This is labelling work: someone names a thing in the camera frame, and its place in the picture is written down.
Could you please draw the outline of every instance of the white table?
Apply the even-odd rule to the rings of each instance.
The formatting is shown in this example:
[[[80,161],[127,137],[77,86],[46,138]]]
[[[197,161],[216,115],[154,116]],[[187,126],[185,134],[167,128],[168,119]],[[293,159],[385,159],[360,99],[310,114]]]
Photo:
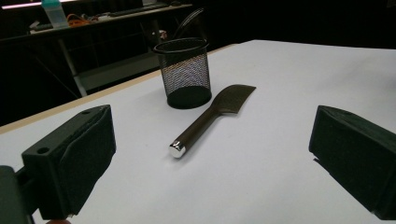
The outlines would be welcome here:
[[[0,164],[21,168],[30,145],[81,110],[109,104],[117,153],[73,224],[382,223],[313,161],[308,144],[318,105],[396,131],[396,50],[255,40],[208,60],[214,96],[232,84],[257,90],[181,160],[169,144],[210,103],[169,107],[156,72],[2,127]],[[38,213],[35,221],[44,223]]]

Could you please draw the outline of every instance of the spatula handle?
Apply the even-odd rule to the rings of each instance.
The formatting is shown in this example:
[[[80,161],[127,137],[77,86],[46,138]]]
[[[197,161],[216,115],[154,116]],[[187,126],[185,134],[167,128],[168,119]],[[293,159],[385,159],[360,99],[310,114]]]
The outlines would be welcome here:
[[[209,107],[190,127],[186,129],[170,146],[169,151],[175,158],[186,153],[206,129],[218,118],[220,113]]]

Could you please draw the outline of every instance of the spatula head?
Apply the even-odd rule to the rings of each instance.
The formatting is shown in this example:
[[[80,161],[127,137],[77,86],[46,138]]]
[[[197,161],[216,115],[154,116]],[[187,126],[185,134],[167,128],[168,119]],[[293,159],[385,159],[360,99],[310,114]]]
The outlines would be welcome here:
[[[222,90],[213,100],[211,107],[220,113],[237,114],[249,95],[256,87],[247,85],[232,85]]]

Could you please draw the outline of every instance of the metal ferrule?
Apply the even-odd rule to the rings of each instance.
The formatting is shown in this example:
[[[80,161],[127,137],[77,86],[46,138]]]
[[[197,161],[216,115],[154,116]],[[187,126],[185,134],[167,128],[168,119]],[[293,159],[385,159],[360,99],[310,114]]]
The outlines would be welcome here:
[[[180,158],[186,152],[186,148],[181,142],[175,141],[169,146],[169,152],[173,157]]]

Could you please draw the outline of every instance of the screw hole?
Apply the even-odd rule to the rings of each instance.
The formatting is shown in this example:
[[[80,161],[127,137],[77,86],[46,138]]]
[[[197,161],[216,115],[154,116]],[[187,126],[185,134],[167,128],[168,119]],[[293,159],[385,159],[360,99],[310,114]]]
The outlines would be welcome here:
[[[42,148],[40,148],[40,149],[37,151],[37,153],[38,153],[38,154],[44,154],[44,153],[47,153],[48,151],[50,151],[49,148],[47,148],[47,147],[42,147]]]

